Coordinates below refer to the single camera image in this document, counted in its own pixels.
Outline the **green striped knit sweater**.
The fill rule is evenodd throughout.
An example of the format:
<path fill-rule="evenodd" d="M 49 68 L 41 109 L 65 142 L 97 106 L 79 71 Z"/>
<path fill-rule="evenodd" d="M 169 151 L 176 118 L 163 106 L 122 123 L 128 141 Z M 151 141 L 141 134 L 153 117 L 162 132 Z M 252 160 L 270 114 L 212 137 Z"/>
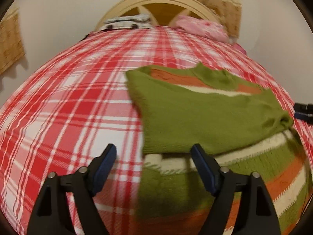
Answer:
<path fill-rule="evenodd" d="M 288 234 L 312 193 L 304 129 L 265 85 L 203 64 L 126 73 L 143 126 L 143 166 L 131 234 L 196 234 L 213 204 L 190 150 L 200 144 L 239 174 L 257 171 Z"/>

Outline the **pink cloth beside bed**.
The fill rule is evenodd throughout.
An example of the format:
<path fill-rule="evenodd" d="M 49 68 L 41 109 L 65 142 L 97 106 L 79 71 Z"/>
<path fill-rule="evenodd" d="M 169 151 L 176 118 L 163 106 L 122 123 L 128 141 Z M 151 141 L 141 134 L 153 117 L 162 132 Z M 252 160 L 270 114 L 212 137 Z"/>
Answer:
<path fill-rule="evenodd" d="M 243 54 L 247 54 L 246 50 L 241 46 L 239 45 L 238 43 L 233 43 L 232 46 L 237 49 L 238 51 L 242 52 Z"/>

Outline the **red plaid bed sheet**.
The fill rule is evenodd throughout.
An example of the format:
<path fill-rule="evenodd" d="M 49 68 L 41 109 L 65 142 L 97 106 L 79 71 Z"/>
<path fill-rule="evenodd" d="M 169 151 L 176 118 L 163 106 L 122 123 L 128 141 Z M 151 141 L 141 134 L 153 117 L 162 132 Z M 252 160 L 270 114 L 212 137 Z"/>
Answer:
<path fill-rule="evenodd" d="M 95 205 L 111 234 L 131 234 L 141 181 L 143 126 L 126 73 L 149 65 L 197 64 L 265 85 L 292 117 L 289 94 L 258 63 L 229 43 L 169 27 L 91 33 L 30 76 L 1 108 L 1 211 L 26 234 L 36 197 L 50 172 L 70 174 L 112 143 L 117 160 Z M 312 130 L 302 141 L 312 160 Z"/>

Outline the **pink floral pillow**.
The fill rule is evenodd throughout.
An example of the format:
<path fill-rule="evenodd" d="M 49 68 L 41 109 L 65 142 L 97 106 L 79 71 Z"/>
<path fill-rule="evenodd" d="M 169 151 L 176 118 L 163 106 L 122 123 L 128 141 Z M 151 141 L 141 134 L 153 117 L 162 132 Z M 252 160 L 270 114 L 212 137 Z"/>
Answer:
<path fill-rule="evenodd" d="M 210 40 L 229 42 L 229 36 L 224 26 L 217 22 L 180 15 L 174 27 L 180 31 Z"/>

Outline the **cream wooden headboard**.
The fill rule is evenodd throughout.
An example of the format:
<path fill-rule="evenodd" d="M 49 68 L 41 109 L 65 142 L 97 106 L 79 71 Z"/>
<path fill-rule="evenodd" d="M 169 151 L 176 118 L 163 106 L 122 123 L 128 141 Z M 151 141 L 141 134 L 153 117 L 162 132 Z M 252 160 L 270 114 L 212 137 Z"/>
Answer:
<path fill-rule="evenodd" d="M 197 0 L 122 0 L 105 13 L 95 30 L 100 30 L 107 19 L 136 14 L 149 15 L 153 26 L 173 27 L 180 15 L 193 16 L 217 23 L 222 22 L 214 10 Z"/>

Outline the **beige curtain left window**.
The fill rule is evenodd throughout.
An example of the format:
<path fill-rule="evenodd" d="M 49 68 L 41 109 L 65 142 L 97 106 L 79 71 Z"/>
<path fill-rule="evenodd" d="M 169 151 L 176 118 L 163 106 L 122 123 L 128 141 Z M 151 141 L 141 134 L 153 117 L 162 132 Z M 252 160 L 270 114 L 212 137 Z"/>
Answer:
<path fill-rule="evenodd" d="M 13 3 L 1 20 L 0 74 L 25 56 L 20 33 L 19 8 Z"/>

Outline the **grey white folded bedding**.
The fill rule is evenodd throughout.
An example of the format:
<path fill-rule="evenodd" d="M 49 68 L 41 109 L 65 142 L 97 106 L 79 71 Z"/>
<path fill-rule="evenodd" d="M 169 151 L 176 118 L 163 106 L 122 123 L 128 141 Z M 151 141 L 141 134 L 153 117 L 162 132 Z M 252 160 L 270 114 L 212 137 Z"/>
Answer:
<path fill-rule="evenodd" d="M 137 14 L 132 16 L 120 16 L 108 19 L 102 23 L 99 28 L 100 31 L 105 30 L 119 30 L 119 29 L 150 29 L 150 16 L 147 14 Z"/>

